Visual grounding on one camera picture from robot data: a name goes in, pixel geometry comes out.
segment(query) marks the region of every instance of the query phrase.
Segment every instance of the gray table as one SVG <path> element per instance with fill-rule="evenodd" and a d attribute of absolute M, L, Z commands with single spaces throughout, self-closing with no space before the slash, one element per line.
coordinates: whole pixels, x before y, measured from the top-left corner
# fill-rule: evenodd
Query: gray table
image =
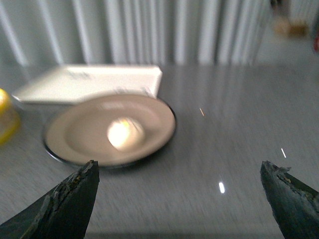
<path fill-rule="evenodd" d="M 0 88 L 12 92 L 47 69 L 1 67 Z M 263 160 L 291 166 L 293 176 L 319 190 L 317 72 L 195 66 L 162 71 L 159 98 L 176 113 L 176 133 L 138 167 L 101 169 L 86 238 L 283 238 L 259 170 Z M 16 108 L 22 126 L 0 148 L 0 224 L 77 168 L 51 158 L 41 141 L 43 126 L 64 107 Z"/>

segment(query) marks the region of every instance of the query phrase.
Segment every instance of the beige plate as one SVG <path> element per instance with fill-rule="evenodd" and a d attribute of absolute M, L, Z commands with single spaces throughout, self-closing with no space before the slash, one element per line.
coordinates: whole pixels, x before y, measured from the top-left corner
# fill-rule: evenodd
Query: beige plate
<path fill-rule="evenodd" d="M 108 126 L 119 117 L 131 117 L 145 130 L 146 140 L 132 151 L 120 152 L 107 139 Z M 163 147 L 174 130 L 174 115 L 164 102 L 140 95 L 112 95 L 81 103 L 59 115 L 47 128 L 44 144 L 56 159 L 75 164 L 93 159 L 100 166 L 121 166 Z"/>

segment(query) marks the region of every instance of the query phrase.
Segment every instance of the rectangular tray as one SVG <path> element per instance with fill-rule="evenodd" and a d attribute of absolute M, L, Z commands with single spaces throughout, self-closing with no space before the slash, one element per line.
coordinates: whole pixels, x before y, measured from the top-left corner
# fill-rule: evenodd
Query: rectangular tray
<path fill-rule="evenodd" d="M 49 70 L 13 92 L 23 103 L 76 104 L 108 94 L 135 93 L 156 98 L 158 66 L 65 65 Z"/>

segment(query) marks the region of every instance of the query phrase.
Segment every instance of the white egg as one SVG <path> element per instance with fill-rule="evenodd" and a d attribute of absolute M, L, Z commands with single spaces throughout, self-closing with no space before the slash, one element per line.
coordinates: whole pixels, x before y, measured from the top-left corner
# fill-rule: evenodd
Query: white egg
<path fill-rule="evenodd" d="M 145 139 L 140 123 L 132 118 L 118 118 L 108 127 L 107 137 L 119 151 L 129 151 L 138 147 Z"/>

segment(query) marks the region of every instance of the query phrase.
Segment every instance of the white curtain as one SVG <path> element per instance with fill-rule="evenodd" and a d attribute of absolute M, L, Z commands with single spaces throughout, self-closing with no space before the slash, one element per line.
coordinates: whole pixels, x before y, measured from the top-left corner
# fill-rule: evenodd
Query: white curtain
<path fill-rule="evenodd" d="M 0 0 L 0 63 L 249 64 L 269 0 Z"/>

